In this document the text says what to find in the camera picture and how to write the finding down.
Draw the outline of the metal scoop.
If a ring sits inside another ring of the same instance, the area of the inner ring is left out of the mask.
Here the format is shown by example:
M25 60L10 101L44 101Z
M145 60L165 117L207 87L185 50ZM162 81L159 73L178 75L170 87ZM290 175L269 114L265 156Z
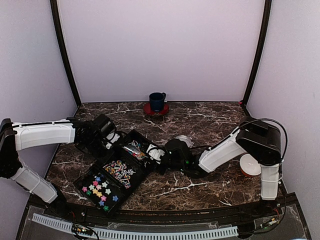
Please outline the metal scoop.
M129 154L131 154L134 158L141 161L144 158L146 158L146 154L143 153L138 147L133 145L126 145L123 147L125 151L127 151Z

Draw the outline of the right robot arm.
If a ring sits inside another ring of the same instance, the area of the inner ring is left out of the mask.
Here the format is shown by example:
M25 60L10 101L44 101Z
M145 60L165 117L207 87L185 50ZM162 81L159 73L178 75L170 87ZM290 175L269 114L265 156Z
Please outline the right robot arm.
M178 170L194 179L200 179L215 171L221 165L248 154L261 168L260 198L255 213L266 217L275 208L278 186L282 177L282 163L288 144L285 127L270 118L246 116L243 121L224 139L214 146L206 146L200 154L192 154L187 143L174 138L163 147L148 147L147 154L158 164L158 171Z

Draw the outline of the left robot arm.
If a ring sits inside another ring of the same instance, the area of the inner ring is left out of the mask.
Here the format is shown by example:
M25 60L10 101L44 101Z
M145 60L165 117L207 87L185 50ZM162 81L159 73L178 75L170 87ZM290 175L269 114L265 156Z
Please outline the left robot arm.
M64 202L62 193L52 183L31 169L20 153L34 153L36 150L49 150L40 153L46 165L60 144L75 145L95 159L106 157L108 150L120 138L114 122L105 114L93 120L68 117L46 122L12 122L5 118L0 123L0 176L10 179L51 205L51 210L60 218L67 218L70 206Z

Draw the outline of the clear plastic cup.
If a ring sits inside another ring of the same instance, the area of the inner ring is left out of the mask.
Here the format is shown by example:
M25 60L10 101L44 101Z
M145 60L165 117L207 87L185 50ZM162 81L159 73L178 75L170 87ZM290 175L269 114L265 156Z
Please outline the clear plastic cup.
M189 137L189 136L186 136L186 135L178 135L175 137L175 139L178 139L182 142L185 142L186 145L189 147L189 148L192 148L194 145L193 145L193 142L192 142L192 139Z

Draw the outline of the black three-compartment candy bin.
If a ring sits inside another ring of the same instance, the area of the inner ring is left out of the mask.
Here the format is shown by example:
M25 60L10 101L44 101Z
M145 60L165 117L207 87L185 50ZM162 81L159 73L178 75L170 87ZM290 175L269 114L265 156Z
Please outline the black three-compartment candy bin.
M112 216L155 170L157 163L146 155L150 144L156 146L136 130L124 134L112 145L106 158L97 160L74 182L75 188L98 210ZM146 158L133 157L123 149L127 145L139 148Z

